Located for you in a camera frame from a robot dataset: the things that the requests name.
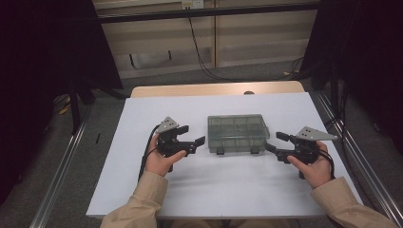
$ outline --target sleeve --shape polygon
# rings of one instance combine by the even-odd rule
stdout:
[[[330,218],[344,227],[397,227],[382,214],[359,204],[344,178],[319,186],[311,196]]]
[[[127,204],[106,215],[102,228],[157,227],[156,214],[163,205],[168,180],[144,172]]]

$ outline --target plastic box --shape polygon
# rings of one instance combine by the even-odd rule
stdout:
[[[227,152],[258,154],[265,150],[269,131],[260,114],[208,117],[208,148],[210,153]]]

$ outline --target person's left hand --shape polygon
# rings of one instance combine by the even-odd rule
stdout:
[[[155,135],[148,146],[148,153],[150,154],[145,163],[145,171],[165,177],[168,173],[169,167],[171,167],[175,162],[181,160],[186,155],[186,151],[182,150],[171,157],[166,158],[157,150],[157,140],[158,135]]]

